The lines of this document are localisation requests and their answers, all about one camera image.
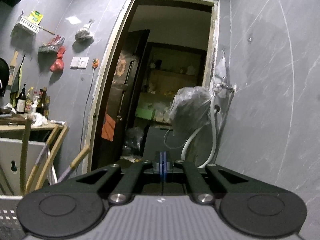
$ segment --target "white plastic crate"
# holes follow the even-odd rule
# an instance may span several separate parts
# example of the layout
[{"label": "white plastic crate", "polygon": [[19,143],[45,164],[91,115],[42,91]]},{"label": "white plastic crate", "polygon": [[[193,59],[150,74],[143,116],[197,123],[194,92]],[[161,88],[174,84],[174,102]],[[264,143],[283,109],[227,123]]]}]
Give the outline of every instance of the white plastic crate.
[{"label": "white plastic crate", "polygon": [[38,34],[40,31],[40,28],[37,25],[33,24],[22,16],[19,16],[16,26],[24,29],[31,34]]}]

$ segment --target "door frame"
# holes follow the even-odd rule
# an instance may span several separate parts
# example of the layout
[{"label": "door frame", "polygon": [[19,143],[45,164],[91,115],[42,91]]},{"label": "door frame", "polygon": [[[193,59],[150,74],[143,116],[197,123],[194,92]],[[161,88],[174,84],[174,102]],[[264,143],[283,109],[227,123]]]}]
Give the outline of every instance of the door frame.
[{"label": "door frame", "polygon": [[[90,145],[90,152],[87,157],[83,160],[82,174],[91,171],[92,164],[92,152],[93,144],[95,141],[95,133],[97,126],[97,118],[99,115],[100,105],[102,99],[108,98],[109,92],[105,92],[105,88],[110,91],[111,83],[113,80],[114,72],[116,69],[116,63],[120,55],[121,48],[124,44],[126,34],[129,30],[131,21],[138,7],[139,1],[143,1],[146,5],[147,0],[126,0],[119,15],[116,23],[111,32],[108,44],[100,64],[100,69],[95,84],[95,88],[92,94],[93,101],[90,107],[90,113],[88,117],[88,128],[85,135],[85,145]],[[207,50],[207,58],[204,67],[204,79],[202,85],[209,88],[210,79],[215,70],[218,52],[218,39],[219,39],[219,21],[220,21],[220,3],[218,0],[162,0],[171,1],[177,3],[172,5],[175,7],[181,7],[179,3],[187,2],[196,5],[207,5],[212,7],[211,10],[211,24],[209,32],[209,42]]]}]

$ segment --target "screw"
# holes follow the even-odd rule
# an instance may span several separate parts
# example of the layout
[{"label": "screw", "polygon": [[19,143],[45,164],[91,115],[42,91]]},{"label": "screw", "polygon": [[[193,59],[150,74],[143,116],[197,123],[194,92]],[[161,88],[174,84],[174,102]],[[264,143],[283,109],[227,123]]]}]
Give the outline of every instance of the screw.
[{"label": "screw", "polygon": [[202,203],[206,203],[206,202],[210,202],[213,200],[213,196],[211,194],[207,194],[207,193],[204,193],[204,194],[200,194],[197,199],[202,202]]},{"label": "screw", "polygon": [[124,202],[126,197],[125,195],[123,194],[120,194],[120,193],[116,193],[116,194],[113,194],[110,196],[110,199],[113,201],[113,202],[116,202],[116,203],[121,203],[121,202]]}]

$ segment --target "yellow packet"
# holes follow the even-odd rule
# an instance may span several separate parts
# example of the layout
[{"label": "yellow packet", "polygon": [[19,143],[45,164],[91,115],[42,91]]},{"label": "yellow packet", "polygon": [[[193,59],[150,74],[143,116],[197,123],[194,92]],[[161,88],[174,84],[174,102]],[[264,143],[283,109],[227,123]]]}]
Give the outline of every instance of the yellow packet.
[{"label": "yellow packet", "polygon": [[39,23],[41,22],[42,18],[43,18],[42,14],[40,14],[37,11],[32,11],[30,13],[30,15],[28,16],[28,21],[34,23],[35,25],[39,25]]}]

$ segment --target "open door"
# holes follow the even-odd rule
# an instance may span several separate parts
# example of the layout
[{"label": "open door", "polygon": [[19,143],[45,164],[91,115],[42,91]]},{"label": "open door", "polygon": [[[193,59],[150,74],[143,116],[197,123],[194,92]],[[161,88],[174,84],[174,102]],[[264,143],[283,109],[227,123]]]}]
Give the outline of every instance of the open door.
[{"label": "open door", "polygon": [[113,77],[102,127],[97,127],[92,169],[120,158],[128,113],[149,30],[129,32]]}]

